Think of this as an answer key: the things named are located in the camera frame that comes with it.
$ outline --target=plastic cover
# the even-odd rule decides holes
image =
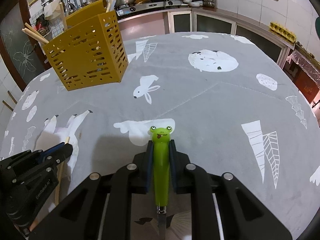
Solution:
[[[299,51],[294,50],[291,55],[287,57],[287,61],[291,63],[293,60],[302,70],[316,83],[320,88],[320,70],[317,69],[305,56]]]

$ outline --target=cabinet door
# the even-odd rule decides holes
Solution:
[[[274,62],[278,62],[282,48],[274,44],[272,41],[260,36],[257,33],[249,31],[248,29],[237,25],[236,35],[246,37],[253,42],[259,49],[267,54]]]
[[[171,14],[172,32],[191,32],[191,12]]]
[[[27,0],[13,1],[12,8],[0,18],[0,53],[22,91],[31,80],[49,69],[39,44],[21,31],[25,22],[30,24],[29,18]]]
[[[224,21],[209,16],[196,15],[196,31],[197,32],[210,32],[210,33],[227,33],[233,34],[233,22]]]

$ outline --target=round face print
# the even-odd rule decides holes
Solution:
[[[207,72],[228,72],[238,67],[238,62],[227,53],[202,49],[189,54],[188,60],[194,68]]]

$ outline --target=door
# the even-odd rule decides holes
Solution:
[[[236,23],[219,17],[196,14],[196,31],[234,34]]]
[[[171,32],[191,32],[191,11],[171,12]]]
[[[14,0],[0,17],[0,53],[11,76],[23,91],[27,84],[51,66],[37,41],[21,31],[30,24],[27,0]]]
[[[316,83],[302,69],[300,69],[297,78],[293,82],[311,104],[319,92]]]
[[[283,49],[282,47],[239,25],[237,25],[236,35],[246,37],[257,45],[257,47],[267,54],[275,63],[278,62],[281,50]]]

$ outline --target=egg carton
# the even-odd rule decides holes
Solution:
[[[297,41],[297,36],[279,23],[271,22],[269,28],[293,44]]]

